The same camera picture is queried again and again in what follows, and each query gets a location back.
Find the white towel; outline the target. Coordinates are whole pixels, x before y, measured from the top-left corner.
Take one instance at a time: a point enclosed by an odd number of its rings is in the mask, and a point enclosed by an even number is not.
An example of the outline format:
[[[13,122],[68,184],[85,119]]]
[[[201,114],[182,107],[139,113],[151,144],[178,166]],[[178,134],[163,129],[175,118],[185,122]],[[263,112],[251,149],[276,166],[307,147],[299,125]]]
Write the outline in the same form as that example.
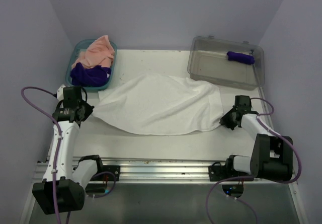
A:
[[[93,116],[139,135],[184,135],[212,131],[223,106],[219,87],[190,78],[140,75],[99,94]]]

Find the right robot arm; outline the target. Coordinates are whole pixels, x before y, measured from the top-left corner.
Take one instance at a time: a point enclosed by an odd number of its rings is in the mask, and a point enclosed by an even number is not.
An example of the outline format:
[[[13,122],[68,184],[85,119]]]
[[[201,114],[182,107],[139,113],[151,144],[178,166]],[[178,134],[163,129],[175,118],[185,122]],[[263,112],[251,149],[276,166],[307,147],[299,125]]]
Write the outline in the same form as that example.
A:
[[[230,180],[241,174],[277,182],[288,182],[293,172],[291,138],[281,136],[260,120],[249,96],[235,96],[234,105],[220,120],[224,127],[244,129],[255,141],[252,155],[231,155],[225,162],[224,174]]]

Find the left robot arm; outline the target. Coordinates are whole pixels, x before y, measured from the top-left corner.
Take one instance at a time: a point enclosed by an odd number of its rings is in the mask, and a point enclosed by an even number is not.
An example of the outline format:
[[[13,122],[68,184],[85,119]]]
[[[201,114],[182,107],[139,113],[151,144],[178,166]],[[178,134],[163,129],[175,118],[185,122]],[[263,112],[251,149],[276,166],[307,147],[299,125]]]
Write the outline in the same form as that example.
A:
[[[32,193],[45,214],[59,214],[81,210],[85,202],[85,188],[91,178],[104,176],[99,155],[81,157],[76,168],[72,166],[75,140],[81,123],[93,112],[87,103],[83,87],[64,87],[57,91],[62,99],[53,118],[53,140],[50,160],[40,183],[33,185]]]

